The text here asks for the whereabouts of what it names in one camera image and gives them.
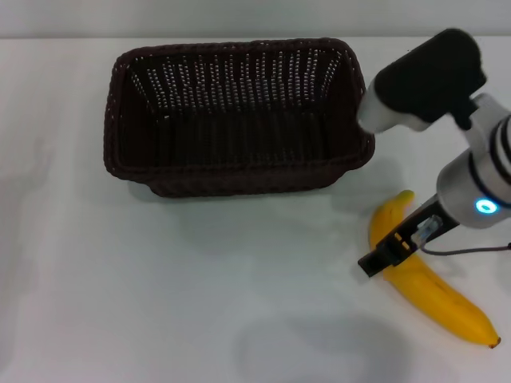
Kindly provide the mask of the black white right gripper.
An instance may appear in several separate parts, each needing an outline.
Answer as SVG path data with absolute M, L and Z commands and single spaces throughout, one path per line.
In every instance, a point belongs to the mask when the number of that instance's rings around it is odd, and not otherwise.
M 474 38 L 443 30 L 378 72 L 358 108 L 358 124 L 372 134 L 396 125 L 421 132 L 450 114 L 468 131 L 477 109 L 471 96 L 485 83 Z

